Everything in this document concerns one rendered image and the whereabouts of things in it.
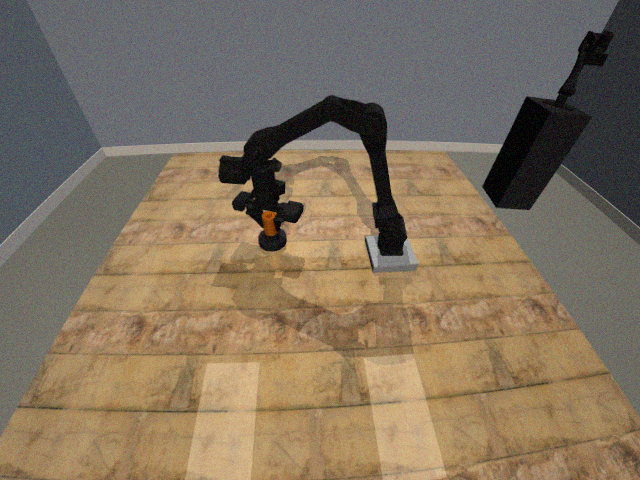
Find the orange knob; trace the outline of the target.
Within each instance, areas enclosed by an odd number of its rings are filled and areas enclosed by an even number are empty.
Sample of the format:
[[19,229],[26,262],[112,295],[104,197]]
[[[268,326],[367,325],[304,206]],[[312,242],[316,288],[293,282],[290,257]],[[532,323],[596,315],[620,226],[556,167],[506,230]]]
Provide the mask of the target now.
[[274,222],[273,222],[273,218],[275,217],[276,213],[272,212],[272,211],[266,211],[262,214],[262,222],[263,222],[263,228],[264,228],[264,233],[267,236],[274,236],[276,235],[278,232],[275,230],[275,226],[274,226]]

